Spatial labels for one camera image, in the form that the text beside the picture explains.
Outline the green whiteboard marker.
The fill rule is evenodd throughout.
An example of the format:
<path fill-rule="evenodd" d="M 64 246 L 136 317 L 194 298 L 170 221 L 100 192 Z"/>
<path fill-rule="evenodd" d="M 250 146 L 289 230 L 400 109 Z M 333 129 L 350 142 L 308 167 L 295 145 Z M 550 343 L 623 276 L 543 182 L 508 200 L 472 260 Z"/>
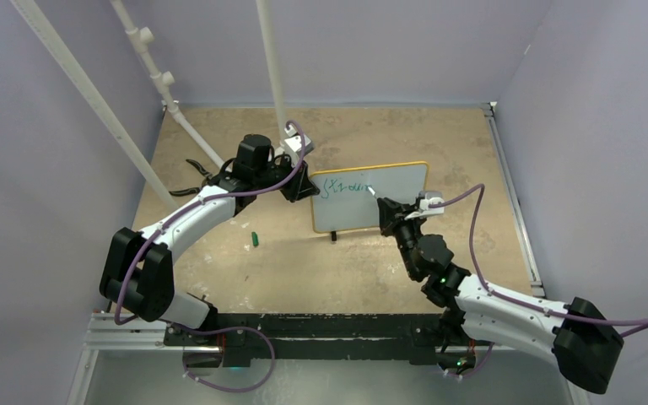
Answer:
<path fill-rule="evenodd" d="M 376 191 L 375 191 L 375 189 L 374 189 L 372 186 L 367 186 L 366 189 L 367 189 L 368 193 L 369 193 L 369 194 L 370 194 L 374 199 L 377 199 Z"/>

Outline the yellow framed whiteboard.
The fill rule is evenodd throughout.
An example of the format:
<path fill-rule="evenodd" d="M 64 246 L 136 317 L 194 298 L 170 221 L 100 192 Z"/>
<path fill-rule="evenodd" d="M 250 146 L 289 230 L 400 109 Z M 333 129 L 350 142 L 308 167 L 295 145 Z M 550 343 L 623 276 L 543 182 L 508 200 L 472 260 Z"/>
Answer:
<path fill-rule="evenodd" d="M 425 161 L 317 171 L 310 175 L 320 194 L 310 198 L 312 229 L 317 234 L 365 230 L 379 226 L 377 197 L 413 203 L 426 188 L 429 164 Z"/>

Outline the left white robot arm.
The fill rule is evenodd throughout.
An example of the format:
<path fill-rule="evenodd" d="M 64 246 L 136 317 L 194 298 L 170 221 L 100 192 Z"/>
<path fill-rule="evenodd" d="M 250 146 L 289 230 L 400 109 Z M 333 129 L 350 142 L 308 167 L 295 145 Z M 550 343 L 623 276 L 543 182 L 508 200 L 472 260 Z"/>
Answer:
<path fill-rule="evenodd" d="M 304 157 L 311 139 L 287 124 L 289 136 L 277 153 L 271 140 L 247 134 L 236 156 L 206 180 L 186 205 L 141 230 L 119 229 L 112 237 L 100 279 L 100 294 L 144 321 L 168 321 L 185 328 L 198 345 L 218 333 L 218 310 L 203 298 L 177 289 L 174 266 L 210 230 L 227 222 L 257 196 L 279 191 L 295 203 L 318 194 Z"/>

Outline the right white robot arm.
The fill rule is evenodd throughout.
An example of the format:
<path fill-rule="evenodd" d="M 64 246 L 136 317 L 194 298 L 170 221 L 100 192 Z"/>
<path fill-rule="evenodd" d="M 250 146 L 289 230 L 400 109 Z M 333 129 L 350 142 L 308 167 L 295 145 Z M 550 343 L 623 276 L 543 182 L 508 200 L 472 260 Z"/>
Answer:
<path fill-rule="evenodd" d="M 381 234 L 395 239 L 408 276 L 443 309 L 446 341 L 498 343 L 555 365 L 581 389 L 607 392 L 624 339 L 594 304 L 579 297 L 540 299 L 488 283 L 454 263 L 442 235 L 422 232 L 422 209 L 388 197 L 376 203 Z"/>

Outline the black handled pliers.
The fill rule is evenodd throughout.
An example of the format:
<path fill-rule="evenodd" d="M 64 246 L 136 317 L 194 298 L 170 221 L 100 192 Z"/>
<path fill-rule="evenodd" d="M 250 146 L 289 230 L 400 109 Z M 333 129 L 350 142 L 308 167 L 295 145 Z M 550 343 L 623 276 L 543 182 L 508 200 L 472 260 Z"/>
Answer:
<path fill-rule="evenodd" d="M 213 173 L 195 159 L 185 159 L 188 165 L 185 175 L 169 190 L 173 197 L 187 197 L 198 194 L 213 178 Z"/>

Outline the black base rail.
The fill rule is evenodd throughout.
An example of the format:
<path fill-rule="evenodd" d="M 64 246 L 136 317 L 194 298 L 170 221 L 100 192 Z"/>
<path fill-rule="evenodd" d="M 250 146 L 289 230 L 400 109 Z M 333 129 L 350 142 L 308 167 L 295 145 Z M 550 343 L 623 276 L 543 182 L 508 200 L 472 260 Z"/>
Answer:
<path fill-rule="evenodd" d="M 164 344 L 222 354 L 225 367 L 254 359 L 400 360 L 436 365 L 449 347 L 466 349 L 468 337 L 446 327 L 438 314 L 224 313 L 220 333 L 198 336 L 167 327 Z"/>

